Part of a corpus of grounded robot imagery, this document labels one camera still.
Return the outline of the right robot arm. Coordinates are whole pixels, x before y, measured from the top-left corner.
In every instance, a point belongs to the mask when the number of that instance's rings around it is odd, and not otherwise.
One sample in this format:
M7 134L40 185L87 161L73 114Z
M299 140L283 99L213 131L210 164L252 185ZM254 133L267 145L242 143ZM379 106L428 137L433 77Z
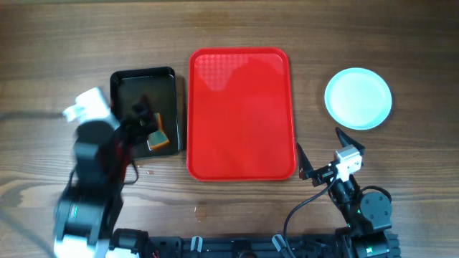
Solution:
M299 208L328 194L334 206L341 212L347 227L337 229L332 248L342 257L397 257L400 255L398 241L387 233L392 228L392 196L378 186L360 187L354 174L364 166L365 147L335 129L341 149L333 160L322 168L314 169L297 145L299 178L312 180L313 186L325 185L320 193L297 205L288 215L290 218Z

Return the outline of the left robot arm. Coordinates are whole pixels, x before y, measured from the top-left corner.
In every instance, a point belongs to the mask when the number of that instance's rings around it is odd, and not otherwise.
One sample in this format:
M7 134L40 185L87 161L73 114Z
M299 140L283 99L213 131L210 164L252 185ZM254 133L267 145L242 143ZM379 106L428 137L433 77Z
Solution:
M73 151L76 164L55 209L56 257L105 257L123 206L121 191L132 148L158 128L148 98L118 120L101 97L82 96L64 110L79 120Z

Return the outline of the green orange sponge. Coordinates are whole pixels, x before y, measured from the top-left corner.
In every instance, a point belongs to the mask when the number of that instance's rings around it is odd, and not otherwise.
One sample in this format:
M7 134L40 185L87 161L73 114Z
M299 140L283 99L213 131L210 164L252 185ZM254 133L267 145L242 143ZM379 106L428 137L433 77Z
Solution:
M154 115L157 122L158 130L154 131L148 136L147 143L150 151L157 151L170 143L170 140L164 132L161 114L155 113Z

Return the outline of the pale blue plate top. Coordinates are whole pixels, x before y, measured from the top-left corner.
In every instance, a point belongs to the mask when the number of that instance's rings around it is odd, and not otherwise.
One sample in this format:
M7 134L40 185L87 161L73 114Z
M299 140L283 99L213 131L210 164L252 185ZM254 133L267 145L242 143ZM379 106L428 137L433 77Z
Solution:
M329 115L352 130L370 130L381 125L392 109L392 92L377 73L352 67L336 73L324 90Z

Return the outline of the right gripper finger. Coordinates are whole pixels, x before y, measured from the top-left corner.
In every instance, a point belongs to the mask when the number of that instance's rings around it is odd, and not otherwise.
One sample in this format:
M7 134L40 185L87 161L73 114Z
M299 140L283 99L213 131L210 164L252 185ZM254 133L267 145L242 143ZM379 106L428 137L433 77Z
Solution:
M352 145L360 152L361 155L364 155L365 147L362 144L360 144L359 142L357 142L356 140L354 140L353 138L345 134L345 132L339 127L336 127L335 131L336 131L338 140L340 141L340 144L343 148L349 145Z
M296 143L296 148L298 152L298 166L299 166L299 178L301 179L310 179L311 176L314 174L313 166L311 162L307 158L306 154L304 153L303 148L299 143Z

